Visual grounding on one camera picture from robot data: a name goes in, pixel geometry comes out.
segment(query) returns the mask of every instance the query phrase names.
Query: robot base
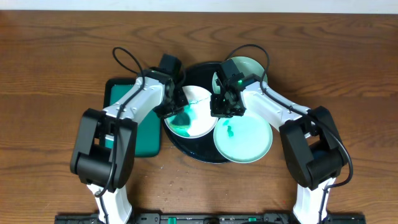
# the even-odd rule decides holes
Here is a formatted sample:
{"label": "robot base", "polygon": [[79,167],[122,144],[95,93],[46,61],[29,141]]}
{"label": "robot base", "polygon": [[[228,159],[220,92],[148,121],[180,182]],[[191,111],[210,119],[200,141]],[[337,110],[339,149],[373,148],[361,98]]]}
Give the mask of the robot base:
{"label": "robot base", "polygon": [[[288,213],[266,213],[264,215],[159,215],[138,214],[127,224],[243,224],[247,222],[269,224],[296,224]],[[54,224],[100,224],[98,214],[57,215]],[[323,224],[366,224],[364,215],[330,215]]]}

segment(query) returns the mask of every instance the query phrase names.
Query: wood grain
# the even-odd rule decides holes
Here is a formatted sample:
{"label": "wood grain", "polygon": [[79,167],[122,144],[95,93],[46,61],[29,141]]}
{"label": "wood grain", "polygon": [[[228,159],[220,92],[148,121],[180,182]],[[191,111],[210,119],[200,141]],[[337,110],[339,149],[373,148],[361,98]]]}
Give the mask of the wood grain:
{"label": "wood grain", "polygon": [[[51,11],[0,12],[0,223],[97,210],[69,162],[82,112],[101,109],[108,79],[132,75],[114,46],[148,67],[163,53],[186,66],[222,60],[246,43],[269,51],[273,89],[333,114],[354,178],[331,191],[328,209],[398,223],[397,16]],[[157,157],[136,159],[127,190],[135,207],[165,213],[262,213],[291,210],[296,184],[277,132],[247,165],[195,161],[163,134]]]}

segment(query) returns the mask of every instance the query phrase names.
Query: white plate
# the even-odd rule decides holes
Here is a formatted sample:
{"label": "white plate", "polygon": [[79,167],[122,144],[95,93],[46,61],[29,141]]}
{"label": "white plate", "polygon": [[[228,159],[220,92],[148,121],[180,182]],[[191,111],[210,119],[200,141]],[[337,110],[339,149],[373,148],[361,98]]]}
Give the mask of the white plate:
{"label": "white plate", "polygon": [[213,138],[217,150],[225,158],[248,163],[267,154],[272,144],[272,130],[262,117],[246,110],[243,116],[220,118]]}
{"label": "white plate", "polygon": [[183,113],[166,118],[166,126],[183,138],[202,137],[209,133],[218,121],[218,118],[210,115],[211,93],[199,86],[184,86],[182,90],[187,96],[189,105],[184,107]]}

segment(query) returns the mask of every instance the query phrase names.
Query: green paint stain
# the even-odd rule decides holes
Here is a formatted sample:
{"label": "green paint stain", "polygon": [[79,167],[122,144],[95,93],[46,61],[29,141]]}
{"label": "green paint stain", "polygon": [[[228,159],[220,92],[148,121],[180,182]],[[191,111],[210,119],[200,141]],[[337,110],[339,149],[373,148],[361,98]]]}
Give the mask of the green paint stain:
{"label": "green paint stain", "polygon": [[184,106],[184,112],[169,118],[172,120],[169,125],[176,134],[183,137],[190,136],[187,131],[191,128],[192,120],[197,118],[194,110],[191,108],[191,105],[197,104],[198,102],[199,101],[196,100],[190,101],[187,106]]}
{"label": "green paint stain", "polygon": [[230,138],[234,136],[234,133],[233,133],[233,131],[232,131],[232,127],[229,126],[229,125],[228,125],[227,132],[228,132],[228,136],[229,136]]}

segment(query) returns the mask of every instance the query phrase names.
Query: black cylindrical joint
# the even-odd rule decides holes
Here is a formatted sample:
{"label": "black cylindrical joint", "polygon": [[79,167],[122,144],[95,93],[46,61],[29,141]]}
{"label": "black cylindrical joint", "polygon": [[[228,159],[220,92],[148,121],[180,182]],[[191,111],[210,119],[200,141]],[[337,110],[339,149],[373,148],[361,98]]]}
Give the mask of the black cylindrical joint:
{"label": "black cylindrical joint", "polygon": [[104,187],[111,172],[111,163],[92,159],[82,154],[77,164],[77,174],[80,179]]}
{"label": "black cylindrical joint", "polygon": [[314,159],[307,164],[308,171],[312,177],[312,183],[318,185],[330,177],[334,177],[334,173],[340,173],[339,170],[343,166],[339,150],[330,150],[323,156]]}

